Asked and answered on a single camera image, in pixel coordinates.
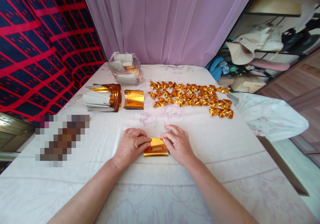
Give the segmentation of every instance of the white bedsheet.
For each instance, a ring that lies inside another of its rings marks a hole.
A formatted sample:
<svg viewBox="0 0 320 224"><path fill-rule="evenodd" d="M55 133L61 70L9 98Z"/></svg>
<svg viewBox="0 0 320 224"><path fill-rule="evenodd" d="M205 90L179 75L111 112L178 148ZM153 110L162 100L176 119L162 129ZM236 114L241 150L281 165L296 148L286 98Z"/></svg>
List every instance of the white bedsheet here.
<svg viewBox="0 0 320 224"><path fill-rule="evenodd" d="M142 65L142 70L145 80L122 90L143 90L144 110L121 107L118 113L87 112L82 101L82 94L89 91L85 86L116 82L106 65L61 109L59 115L90 115L90 129L62 167L35 160L43 142L33 140L23 150L0 175L1 223L47 222L114 155L125 129L141 128L149 137L160 137L166 124L189 133L197 157L259 223L317 222L233 107L232 120L211 117L208 106L153 108L147 93L150 80L217 86L206 69ZM193 180L170 155L141 155L115 185L97 222L212 223L212 218Z"/></svg>

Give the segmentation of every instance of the person's left hand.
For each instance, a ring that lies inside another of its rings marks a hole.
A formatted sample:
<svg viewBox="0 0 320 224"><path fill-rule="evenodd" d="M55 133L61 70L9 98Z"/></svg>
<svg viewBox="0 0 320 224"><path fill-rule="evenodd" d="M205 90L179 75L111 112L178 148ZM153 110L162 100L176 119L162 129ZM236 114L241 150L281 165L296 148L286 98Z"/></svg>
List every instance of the person's left hand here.
<svg viewBox="0 0 320 224"><path fill-rule="evenodd" d="M139 155L151 145L151 138L141 129L126 129L112 157L113 163L120 170L126 169Z"/></svg>

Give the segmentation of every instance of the plastic bag of paper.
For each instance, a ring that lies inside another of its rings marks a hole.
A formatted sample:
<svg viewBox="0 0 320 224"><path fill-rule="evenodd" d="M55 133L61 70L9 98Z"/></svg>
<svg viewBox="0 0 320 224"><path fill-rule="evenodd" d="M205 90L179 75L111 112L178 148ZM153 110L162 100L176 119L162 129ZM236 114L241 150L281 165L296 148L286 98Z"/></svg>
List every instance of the plastic bag of paper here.
<svg viewBox="0 0 320 224"><path fill-rule="evenodd" d="M114 52L108 62L108 68L119 84L136 85L143 77L140 61L134 53Z"/></svg>
<svg viewBox="0 0 320 224"><path fill-rule="evenodd" d="M308 121L284 100L250 93L230 93L232 105L256 136L280 141L304 132Z"/></svg>

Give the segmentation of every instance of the pink item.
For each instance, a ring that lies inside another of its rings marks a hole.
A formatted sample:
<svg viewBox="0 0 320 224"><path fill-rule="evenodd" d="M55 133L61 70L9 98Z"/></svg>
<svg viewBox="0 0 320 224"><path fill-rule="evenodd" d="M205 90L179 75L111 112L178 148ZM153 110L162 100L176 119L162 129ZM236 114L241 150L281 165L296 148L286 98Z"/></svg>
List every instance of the pink item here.
<svg viewBox="0 0 320 224"><path fill-rule="evenodd" d="M144 64L205 66L249 0L86 0L102 52Z"/></svg>
<svg viewBox="0 0 320 224"><path fill-rule="evenodd" d="M253 61L251 61L249 64L255 67L263 68L263 69L278 70L278 71L285 71L290 68L290 64L287 64L287 63L271 62L265 59L258 59L258 58L254 58Z"/></svg>

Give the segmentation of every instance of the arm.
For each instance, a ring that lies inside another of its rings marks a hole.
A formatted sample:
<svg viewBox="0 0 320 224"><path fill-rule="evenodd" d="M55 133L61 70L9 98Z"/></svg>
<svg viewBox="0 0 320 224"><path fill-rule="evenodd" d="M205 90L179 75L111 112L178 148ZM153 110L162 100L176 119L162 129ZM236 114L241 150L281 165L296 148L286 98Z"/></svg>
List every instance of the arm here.
<svg viewBox="0 0 320 224"><path fill-rule="evenodd" d="M93 223L124 170L150 145L151 138L140 129L123 132L115 155L48 223Z"/></svg>
<svg viewBox="0 0 320 224"><path fill-rule="evenodd" d="M212 175L193 153L188 133L177 126L165 126L162 139L170 154L190 174L217 223L257 223L250 213Z"/></svg>

